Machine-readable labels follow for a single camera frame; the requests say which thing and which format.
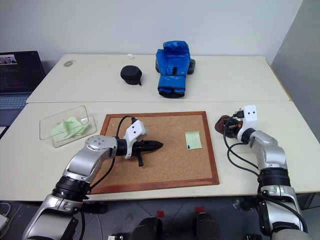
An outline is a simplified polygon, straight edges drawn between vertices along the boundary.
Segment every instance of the cork board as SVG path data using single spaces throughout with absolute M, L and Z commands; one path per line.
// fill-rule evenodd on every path
M 115 136 L 121 118 L 128 114 L 108 114 L 101 135 Z M 117 156 L 110 174 L 97 185 L 91 194 L 119 193 L 165 188 L 218 185 L 219 178 L 205 111 L 131 113 L 147 127 L 144 140 L 155 140 L 163 147 L 154 152 L 142 152 L 144 166 L 138 166 L 134 156 L 125 159 Z M 123 138 L 131 118 L 120 128 Z M 202 148 L 187 150 L 186 132 L 199 132 Z M 112 160 L 102 163 L 93 183 L 109 169 Z

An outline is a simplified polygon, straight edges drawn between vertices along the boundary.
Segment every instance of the wooden frame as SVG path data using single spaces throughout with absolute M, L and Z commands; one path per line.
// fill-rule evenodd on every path
M 166 188 L 180 188 L 180 187 L 195 187 L 205 185 L 218 185 L 219 177 L 216 167 L 216 161 L 213 151 L 213 146 L 210 137 L 210 130 L 207 120 L 207 114 L 205 111 L 189 111 L 189 112 L 161 112 L 161 113 L 131 113 L 131 114 L 107 114 L 101 129 L 100 134 L 106 135 L 109 122 L 111 118 L 122 118 L 125 115 L 132 115 L 137 118 L 139 117 L 170 117 L 170 116 L 189 116 L 189 115 L 201 115 L 202 123 L 204 127 L 205 140 L 207 144 L 207 151 L 209 156 L 210 168 L 212 178 L 201 178 L 201 179 L 189 179 L 189 180 L 175 180 L 175 181 L 162 181 L 162 182 L 149 182 L 149 183 L 134 183 L 124 185 L 97 185 L 91 194 L 102 194 L 102 193 L 120 193 L 130 191 L 143 191 L 143 190 L 156 190 Z

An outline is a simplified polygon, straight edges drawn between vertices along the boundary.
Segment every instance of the blue boxing glove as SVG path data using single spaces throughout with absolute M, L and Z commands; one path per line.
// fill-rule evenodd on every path
M 161 74 L 158 91 L 165 98 L 176 99 L 185 95 L 190 52 L 185 41 L 167 41 L 156 53 L 156 65 Z

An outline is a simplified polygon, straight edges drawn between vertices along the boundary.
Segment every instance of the white table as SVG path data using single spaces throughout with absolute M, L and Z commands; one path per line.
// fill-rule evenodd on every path
M 289 97 L 263 56 L 192 56 L 185 97 L 159 95 L 155 55 L 66 54 L 45 77 L 28 103 L 57 102 L 229 102 L 288 101 Z M 64 63 L 74 63 L 65 67 Z M 135 65 L 142 86 L 128 85 L 121 69 Z
M 39 139 L 39 121 L 47 116 L 84 105 L 100 132 L 105 114 L 206 111 L 220 180 L 219 185 L 97 194 L 91 201 L 196 196 L 254 195 L 256 177 L 231 165 L 223 136 L 214 130 L 220 116 L 256 104 L 257 128 L 275 137 L 287 156 L 291 185 L 297 193 L 320 191 L 320 145 L 291 101 L 242 102 L 68 102 L 30 103 L 0 140 L 0 199 L 42 201 L 54 188 L 72 156 L 86 138 L 60 148 Z M 236 152 L 256 163 L 248 146 Z

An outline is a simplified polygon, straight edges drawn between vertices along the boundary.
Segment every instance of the laptop keyboard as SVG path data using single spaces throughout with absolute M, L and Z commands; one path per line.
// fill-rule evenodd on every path
M 0 96 L 0 110 L 23 109 L 28 96 Z

